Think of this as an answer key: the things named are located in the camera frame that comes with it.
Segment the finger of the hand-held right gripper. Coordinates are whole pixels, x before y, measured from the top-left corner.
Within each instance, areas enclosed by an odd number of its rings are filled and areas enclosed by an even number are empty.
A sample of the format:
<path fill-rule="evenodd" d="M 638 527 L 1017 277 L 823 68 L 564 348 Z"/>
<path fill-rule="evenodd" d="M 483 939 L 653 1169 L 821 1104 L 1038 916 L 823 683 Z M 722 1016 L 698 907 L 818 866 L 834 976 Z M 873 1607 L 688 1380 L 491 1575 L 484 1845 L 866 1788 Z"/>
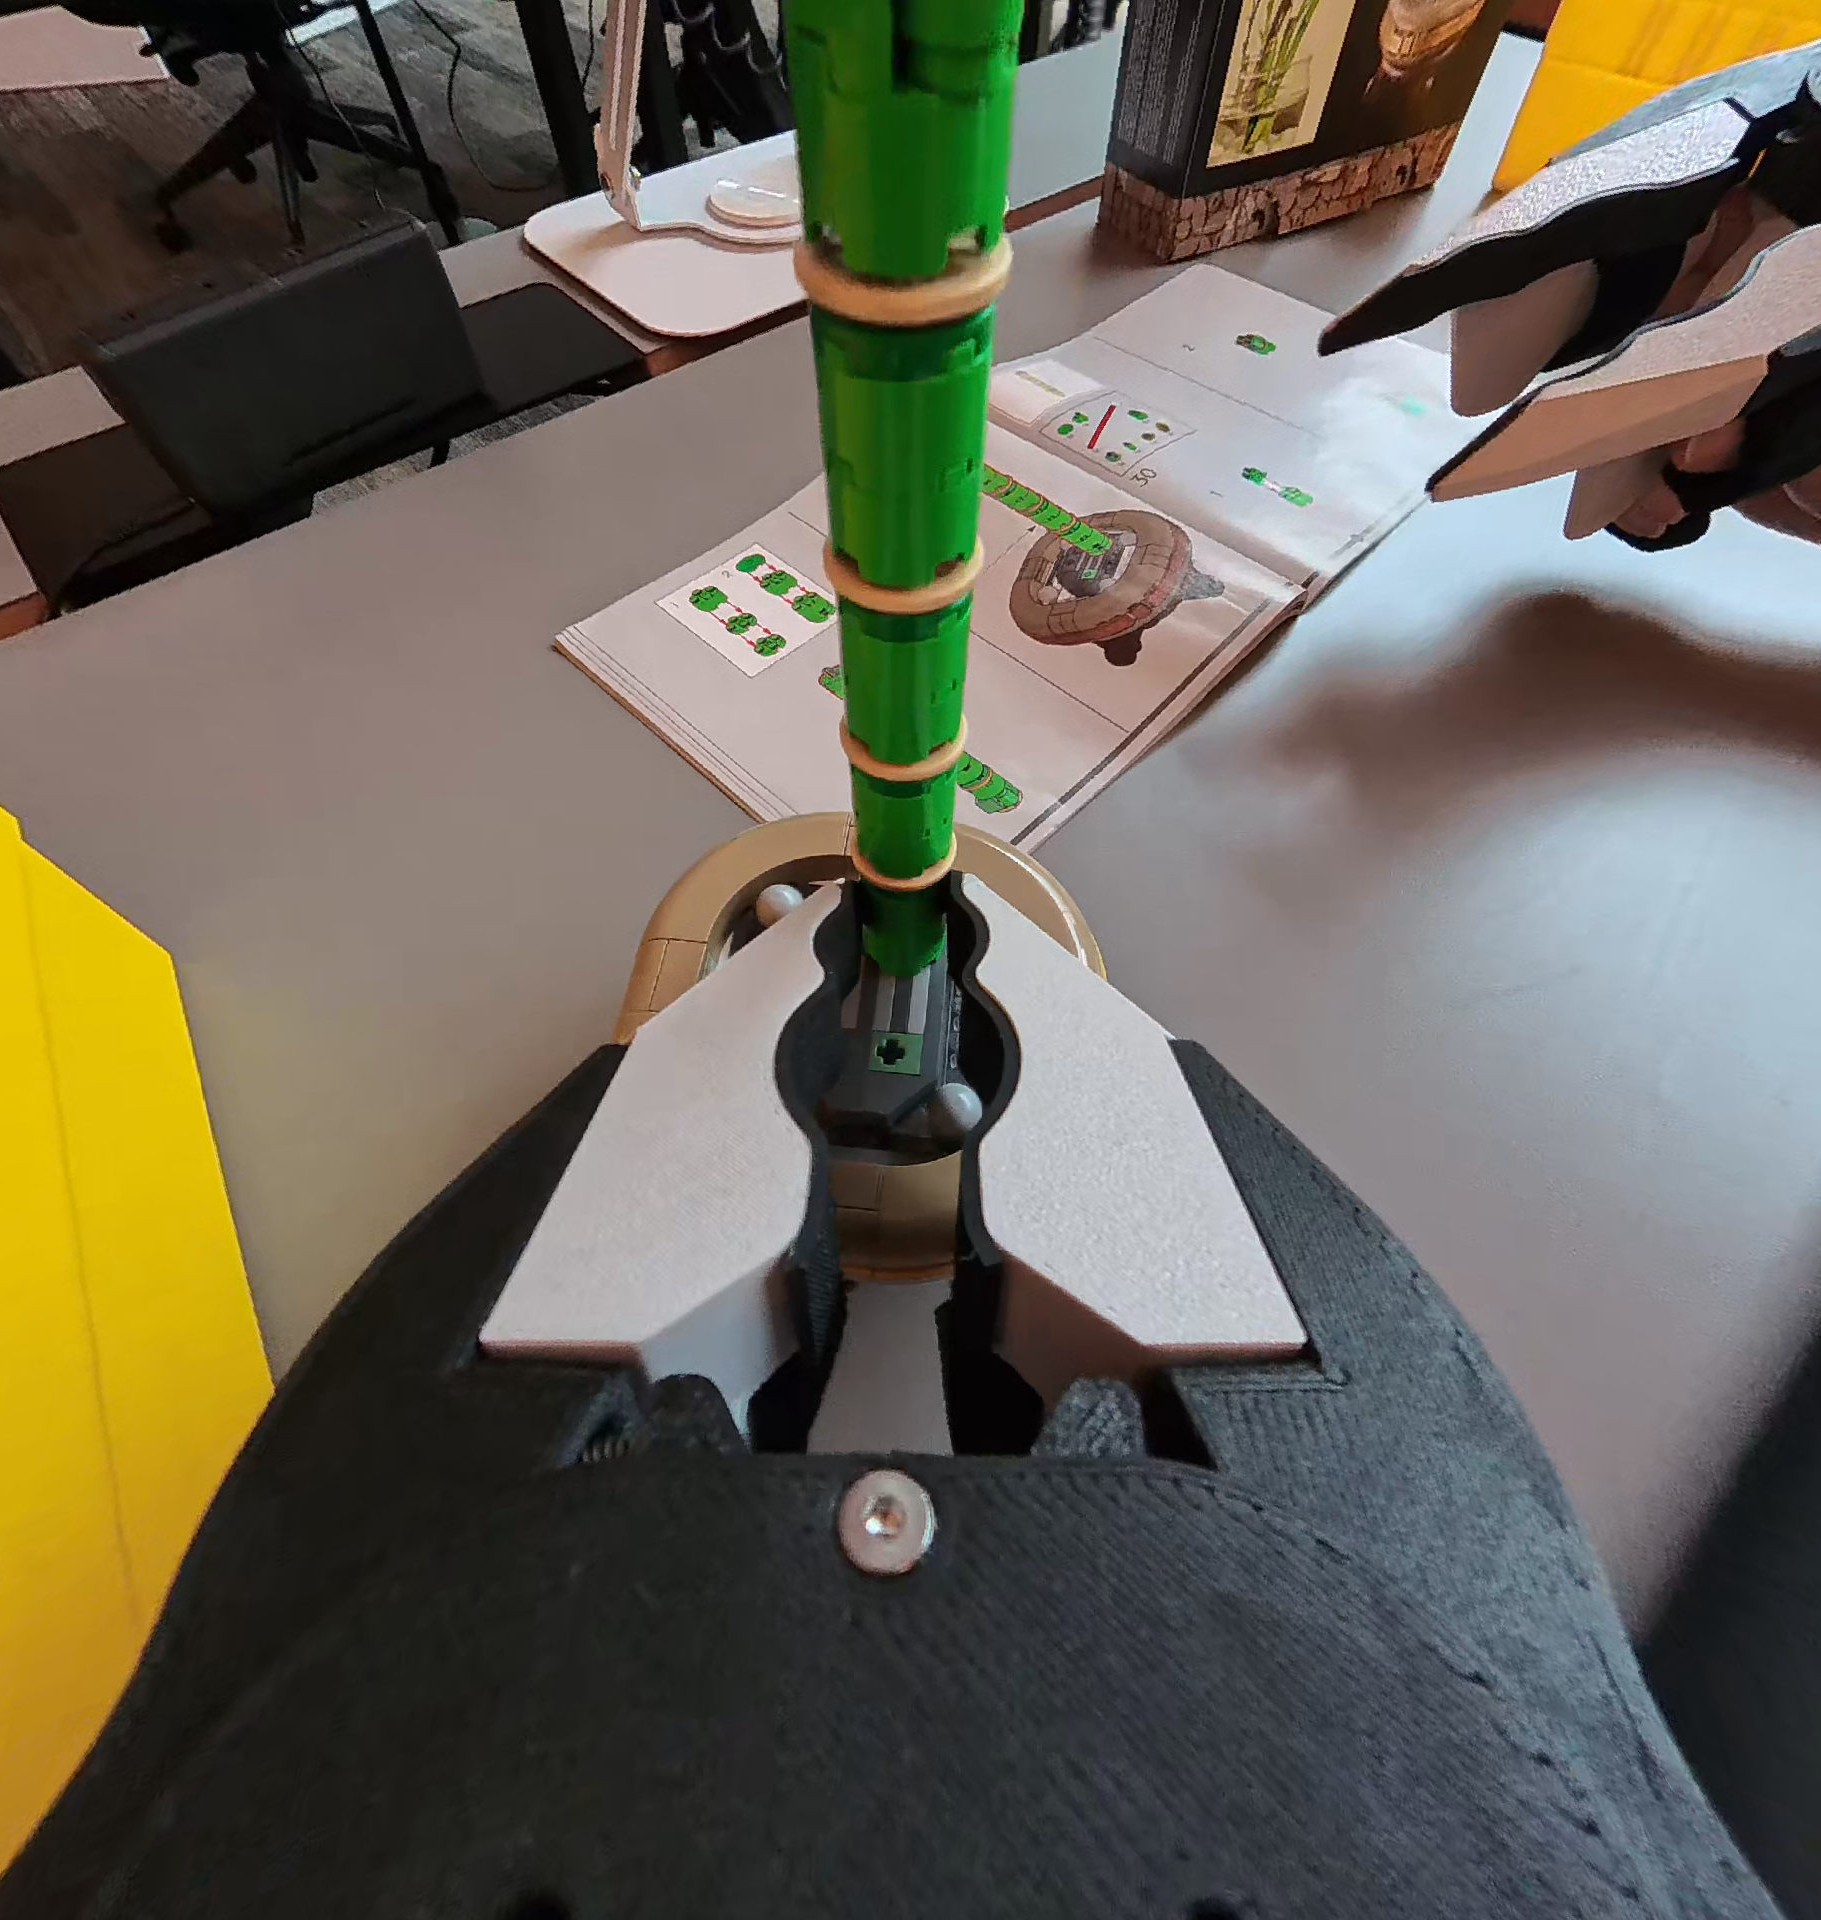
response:
<path fill-rule="evenodd" d="M 1560 473 L 1575 484 L 1566 539 L 1616 523 L 1672 489 L 1672 542 L 1746 493 L 1821 464 L 1821 226 L 1764 246 L 1732 288 L 1646 324 L 1603 360 L 1511 406 L 1426 484 L 1436 502 L 1511 493 Z"/>
<path fill-rule="evenodd" d="M 1451 407 L 1488 415 L 1650 320 L 1775 131 L 1772 107 L 1717 98 L 1560 156 L 1333 320 L 1317 349 L 1451 317 Z"/>

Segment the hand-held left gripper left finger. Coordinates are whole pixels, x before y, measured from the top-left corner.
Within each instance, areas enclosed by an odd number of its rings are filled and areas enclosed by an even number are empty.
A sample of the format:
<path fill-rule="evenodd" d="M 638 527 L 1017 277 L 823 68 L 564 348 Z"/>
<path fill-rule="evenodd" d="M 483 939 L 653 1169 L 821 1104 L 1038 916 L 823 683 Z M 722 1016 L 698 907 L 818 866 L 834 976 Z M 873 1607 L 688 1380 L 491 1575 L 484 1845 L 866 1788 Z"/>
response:
<path fill-rule="evenodd" d="M 854 937 L 829 880 L 637 1028 L 484 1355 L 710 1380 L 756 1454 L 804 1454 L 842 1316 L 815 1105 Z"/>

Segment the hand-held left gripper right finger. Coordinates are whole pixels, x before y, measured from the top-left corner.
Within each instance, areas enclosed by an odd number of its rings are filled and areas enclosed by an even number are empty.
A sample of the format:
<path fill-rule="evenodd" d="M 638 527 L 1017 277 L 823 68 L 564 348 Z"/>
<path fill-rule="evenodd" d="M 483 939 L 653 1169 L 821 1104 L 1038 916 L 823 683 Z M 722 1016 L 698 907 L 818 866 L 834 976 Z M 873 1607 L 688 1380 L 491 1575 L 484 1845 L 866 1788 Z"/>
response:
<path fill-rule="evenodd" d="M 949 887 L 967 1063 L 949 1442 L 1027 1454 L 1079 1380 L 1297 1364 L 1311 1338 L 1166 1027 L 978 877 Z"/>

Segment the tan brick pot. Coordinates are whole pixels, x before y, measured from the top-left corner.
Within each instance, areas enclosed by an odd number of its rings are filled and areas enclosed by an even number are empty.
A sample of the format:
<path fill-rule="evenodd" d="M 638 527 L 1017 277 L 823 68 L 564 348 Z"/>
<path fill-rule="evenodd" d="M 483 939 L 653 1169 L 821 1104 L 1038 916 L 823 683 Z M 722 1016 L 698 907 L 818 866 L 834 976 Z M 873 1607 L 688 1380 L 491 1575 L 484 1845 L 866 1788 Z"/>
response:
<path fill-rule="evenodd" d="M 852 823 L 841 812 L 809 812 L 755 826 L 691 868 L 657 903 L 635 953 L 618 1016 L 616 1042 L 695 988 L 734 948 L 760 933 L 755 901 L 788 884 L 804 894 L 850 877 Z M 979 877 L 1091 973 L 1103 958 L 1067 887 L 1027 851 L 993 833 L 956 829 L 956 870 Z M 890 1148 L 835 1146 L 829 1192 L 837 1209 L 842 1273 L 852 1284 L 937 1284 L 953 1273 L 962 1162 L 956 1148 L 907 1159 Z"/>

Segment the green brick bamboo stalk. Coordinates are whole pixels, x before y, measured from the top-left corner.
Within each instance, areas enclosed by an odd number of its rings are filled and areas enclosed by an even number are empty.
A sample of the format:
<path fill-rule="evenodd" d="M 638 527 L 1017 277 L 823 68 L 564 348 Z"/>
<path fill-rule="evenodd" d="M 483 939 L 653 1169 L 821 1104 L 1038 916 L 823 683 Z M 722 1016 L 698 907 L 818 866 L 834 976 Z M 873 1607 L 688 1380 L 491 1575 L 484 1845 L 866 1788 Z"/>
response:
<path fill-rule="evenodd" d="M 783 48 L 866 956 L 947 948 L 1024 4 L 797 3 Z"/>

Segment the grey wood-edged desk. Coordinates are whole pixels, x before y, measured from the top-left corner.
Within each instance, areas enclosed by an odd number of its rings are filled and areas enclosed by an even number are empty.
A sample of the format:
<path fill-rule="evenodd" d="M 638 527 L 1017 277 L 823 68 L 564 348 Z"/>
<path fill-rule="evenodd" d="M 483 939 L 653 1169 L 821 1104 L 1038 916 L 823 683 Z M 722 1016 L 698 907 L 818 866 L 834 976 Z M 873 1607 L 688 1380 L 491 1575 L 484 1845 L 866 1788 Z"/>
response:
<path fill-rule="evenodd" d="M 41 3 L 0 3 L 0 93 L 162 84 L 139 28 L 106 28 Z"/>

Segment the yellow plastic bin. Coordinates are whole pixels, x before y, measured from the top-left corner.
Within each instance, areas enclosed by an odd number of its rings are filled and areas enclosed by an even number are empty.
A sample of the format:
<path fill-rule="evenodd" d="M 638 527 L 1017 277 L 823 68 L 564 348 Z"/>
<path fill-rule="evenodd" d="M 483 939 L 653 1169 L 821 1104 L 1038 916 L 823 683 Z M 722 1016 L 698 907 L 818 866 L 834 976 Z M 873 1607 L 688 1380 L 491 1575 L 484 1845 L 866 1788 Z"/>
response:
<path fill-rule="evenodd" d="M 1494 186 L 1519 186 L 1659 93 L 1815 38 L 1821 3 L 1564 3 Z"/>
<path fill-rule="evenodd" d="M 0 1875 L 269 1399 L 173 960 L 0 805 Z"/>

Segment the black product box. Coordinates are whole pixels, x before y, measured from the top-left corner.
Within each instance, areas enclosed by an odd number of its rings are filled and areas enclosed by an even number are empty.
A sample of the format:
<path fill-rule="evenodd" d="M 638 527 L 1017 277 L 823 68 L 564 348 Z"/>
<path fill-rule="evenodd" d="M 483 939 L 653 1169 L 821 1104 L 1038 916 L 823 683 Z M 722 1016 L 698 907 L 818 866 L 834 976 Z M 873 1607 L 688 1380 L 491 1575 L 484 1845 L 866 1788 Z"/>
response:
<path fill-rule="evenodd" d="M 1188 262 L 1443 176 L 1505 3 L 1138 3 L 1099 227 Z"/>

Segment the building instruction booklet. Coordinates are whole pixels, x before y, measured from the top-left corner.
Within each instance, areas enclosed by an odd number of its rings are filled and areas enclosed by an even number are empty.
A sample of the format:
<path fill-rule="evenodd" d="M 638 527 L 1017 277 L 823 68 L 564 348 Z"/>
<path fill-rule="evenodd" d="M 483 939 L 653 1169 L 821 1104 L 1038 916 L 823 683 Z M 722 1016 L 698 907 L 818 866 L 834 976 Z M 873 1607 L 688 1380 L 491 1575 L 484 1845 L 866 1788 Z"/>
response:
<path fill-rule="evenodd" d="M 1425 499 L 1475 435 L 1439 343 L 1192 269 L 989 382 L 956 816 L 1034 849 Z M 842 649 L 808 483 L 557 652 L 758 823 L 845 812 Z"/>

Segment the white lamp base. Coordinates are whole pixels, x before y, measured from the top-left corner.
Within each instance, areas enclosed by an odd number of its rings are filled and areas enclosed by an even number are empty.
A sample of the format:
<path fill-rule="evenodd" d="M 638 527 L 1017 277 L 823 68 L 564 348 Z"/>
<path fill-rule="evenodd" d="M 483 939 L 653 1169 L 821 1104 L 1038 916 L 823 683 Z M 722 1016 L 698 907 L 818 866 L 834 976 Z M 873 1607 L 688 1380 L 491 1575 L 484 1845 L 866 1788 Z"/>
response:
<path fill-rule="evenodd" d="M 1011 156 L 1010 231 L 1092 204 L 1114 100 L 1121 36 L 1048 55 L 1023 68 Z M 521 234 L 493 231 L 441 255 L 453 299 L 466 309 L 512 300 L 526 285 L 549 285 L 556 300 L 586 311 L 570 324 L 572 345 L 596 345 L 603 360 L 590 382 L 572 390 L 619 393 L 653 376 L 668 376 L 713 353 L 755 340 L 801 320 L 801 303 L 706 339 L 657 336 L 610 309 L 588 288 L 557 273 Z M 41 456 L 48 449 L 106 435 L 123 426 L 90 373 L 61 370 L 0 390 L 0 468 Z M 51 610 L 37 590 L 0 515 L 0 640 L 48 622 Z"/>

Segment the black device with green light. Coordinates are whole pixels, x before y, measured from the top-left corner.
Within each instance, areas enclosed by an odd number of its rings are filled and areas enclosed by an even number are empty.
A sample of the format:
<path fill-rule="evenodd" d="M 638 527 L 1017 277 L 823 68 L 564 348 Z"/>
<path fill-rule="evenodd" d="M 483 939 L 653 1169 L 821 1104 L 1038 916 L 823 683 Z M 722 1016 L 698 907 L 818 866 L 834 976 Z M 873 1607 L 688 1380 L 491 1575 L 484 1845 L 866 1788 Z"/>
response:
<path fill-rule="evenodd" d="M 53 615 L 108 600 L 182 566 L 293 525 L 319 493 L 422 451 L 445 449 L 561 397 L 637 385 L 648 351 L 551 284 L 519 285 L 462 306 L 481 364 L 475 397 L 417 409 L 332 451 L 245 510 L 215 515 L 160 465 L 139 434 L 116 424 L 0 468 L 0 518 Z"/>

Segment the black box device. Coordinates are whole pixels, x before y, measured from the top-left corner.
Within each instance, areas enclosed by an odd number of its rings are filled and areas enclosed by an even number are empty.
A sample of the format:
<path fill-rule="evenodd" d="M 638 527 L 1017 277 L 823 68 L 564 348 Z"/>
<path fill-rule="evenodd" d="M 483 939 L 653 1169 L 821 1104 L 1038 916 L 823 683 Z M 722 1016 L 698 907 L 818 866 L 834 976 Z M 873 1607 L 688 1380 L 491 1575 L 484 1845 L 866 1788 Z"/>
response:
<path fill-rule="evenodd" d="M 417 221 L 87 339 L 81 364 L 179 489 L 218 521 L 447 439 L 491 397 Z"/>

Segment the black office chair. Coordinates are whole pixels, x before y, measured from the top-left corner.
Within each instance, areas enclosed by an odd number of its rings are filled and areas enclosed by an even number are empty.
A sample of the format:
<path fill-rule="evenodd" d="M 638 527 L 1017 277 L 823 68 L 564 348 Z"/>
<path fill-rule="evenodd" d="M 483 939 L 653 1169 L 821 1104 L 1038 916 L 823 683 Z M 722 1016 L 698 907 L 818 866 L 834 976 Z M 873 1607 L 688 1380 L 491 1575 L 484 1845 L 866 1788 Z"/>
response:
<path fill-rule="evenodd" d="M 291 245 L 302 248 L 300 186 L 319 180 L 316 146 L 415 174 L 445 243 L 453 246 L 460 243 L 460 214 L 453 186 L 426 152 L 368 3 L 352 3 L 350 14 L 358 19 L 390 106 L 386 110 L 334 106 L 324 84 L 306 75 L 296 36 L 340 7 L 339 3 L 138 4 L 135 22 L 146 34 L 146 51 L 160 60 L 179 84 L 200 84 L 202 66 L 213 59 L 242 60 L 250 84 L 249 100 L 154 190 L 154 236 L 168 254 L 184 254 L 194 245 L 179 217 L 179 201 L 218 176 L 250 184 L 259 152 L 273 158 L 285 227 Z"/>

